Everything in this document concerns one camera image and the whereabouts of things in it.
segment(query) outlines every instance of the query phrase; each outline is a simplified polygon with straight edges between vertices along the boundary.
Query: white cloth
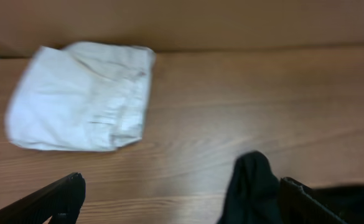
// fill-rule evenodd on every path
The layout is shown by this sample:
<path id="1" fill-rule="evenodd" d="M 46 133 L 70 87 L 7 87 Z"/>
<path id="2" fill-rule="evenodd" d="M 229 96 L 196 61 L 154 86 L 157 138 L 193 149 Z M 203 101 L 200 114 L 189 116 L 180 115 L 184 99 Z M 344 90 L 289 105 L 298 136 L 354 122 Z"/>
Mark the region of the white cloth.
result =
<path id="1" fill-rule="evenodd" d="M 140 140 L 154 57 L 145 47 L 91 42 L 41 47 L 8 106 L 8 139 L 64 151 L 114 151 Z"/>

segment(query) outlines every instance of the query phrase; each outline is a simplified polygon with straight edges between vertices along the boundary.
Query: wooden table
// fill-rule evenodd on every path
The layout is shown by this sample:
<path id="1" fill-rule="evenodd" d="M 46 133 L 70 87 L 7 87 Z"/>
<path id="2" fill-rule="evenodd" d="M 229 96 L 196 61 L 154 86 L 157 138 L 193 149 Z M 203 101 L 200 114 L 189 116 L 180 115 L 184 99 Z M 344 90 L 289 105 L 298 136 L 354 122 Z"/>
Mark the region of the wooden table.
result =
<path id="1" fill-rule="evenodd" d="M 215 223 L 233 161 L 252 150 L 311 187 L 364 182 L 364 47 L 158 54 L 144 138 L 111 153 L 7 142 L 27 63 L 0 60 L 0 208 L 81 172 L 79 223 Z"/>

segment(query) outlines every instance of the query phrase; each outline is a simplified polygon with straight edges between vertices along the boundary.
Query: dark garment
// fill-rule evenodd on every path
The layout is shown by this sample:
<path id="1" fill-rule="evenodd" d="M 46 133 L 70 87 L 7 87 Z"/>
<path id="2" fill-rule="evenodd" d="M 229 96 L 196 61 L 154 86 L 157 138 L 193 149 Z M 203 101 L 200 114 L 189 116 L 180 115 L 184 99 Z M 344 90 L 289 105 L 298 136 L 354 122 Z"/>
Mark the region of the dark garment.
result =
<path id="1" fill-rule="evenodd" d="M 364 224 L 364 185 L 313 190 L 292 178 L 281 185 L 267 158 L 237 159 L 218 224 Z"/>

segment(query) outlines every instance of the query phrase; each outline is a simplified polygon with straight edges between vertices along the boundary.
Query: crumpled black cloth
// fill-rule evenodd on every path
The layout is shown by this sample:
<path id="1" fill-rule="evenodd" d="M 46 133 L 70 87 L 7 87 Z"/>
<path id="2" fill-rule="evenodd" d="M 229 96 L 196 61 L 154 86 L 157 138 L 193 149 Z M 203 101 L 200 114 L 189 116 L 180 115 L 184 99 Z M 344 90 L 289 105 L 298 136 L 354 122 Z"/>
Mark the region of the crumpled black cloth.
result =
<path id="1" fill-rule="evenodd" d="M 313 192 L 314 195 L 320 195 L 321 197 L 318 199 L 320 200 L 321 198 L 321 202 L 325 202 L 323 203 L 325 207 L 330 205 L 329 208 L 337 208 L 334 210 L 338 211 L 336 216 L 352 217 L 353 219 L 349 221 L 354 220 L 354 222 L 345 222 L 346 220 L 343 220 L 341 223 L 364 223 L 364 185 L 332 187 L 318 190 L 304 187 Z M 223 213 L 218 224 L 283 223 L 285 220 L 282 220 L 281 217 L 285 218 L 293 214 L 285 213 L 285 207 L 282 209 L 284 213 L 281 214 L 279 206 L 288 206 L 291 201 L 286 202 L 286 199 L 290 200 L 291 198 L 291 200 L 294 200 L 296 197 L 286 197 L 286 195 L 280 197 L 279 194 L 280 183 L 271 172 L 267 158 L 260 152 L 247 153 L 239 157 L 235 162 L 233 176 L 226 193 Z M 305 213 L 307 215 L 308 212 L 321 212 L 321 209 L 305 209 L 305 207 L 300 208 L 301 211 L 305 211 L 303 216 L 305 216 Z M 288 218 L 286 220 L 288 221 L 284 222 L 284 224 L 302 223 L 293 222 L 292 220 L 296 220 L 295 218 Z M 303 223 L 317 222 L 305 220 Z"/>

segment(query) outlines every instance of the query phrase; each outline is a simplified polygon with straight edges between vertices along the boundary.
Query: brown wall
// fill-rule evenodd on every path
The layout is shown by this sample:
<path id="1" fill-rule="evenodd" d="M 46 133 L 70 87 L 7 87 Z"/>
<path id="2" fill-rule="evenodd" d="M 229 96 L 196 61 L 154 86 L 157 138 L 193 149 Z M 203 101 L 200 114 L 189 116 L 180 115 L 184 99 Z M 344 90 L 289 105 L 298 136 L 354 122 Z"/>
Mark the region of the brown wall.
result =
<path id="1" fill-rule="evenodd" d="M 78 40 L 154 50 L 364 42 L 364 0 L 0 0 L 0 54 Z"/>

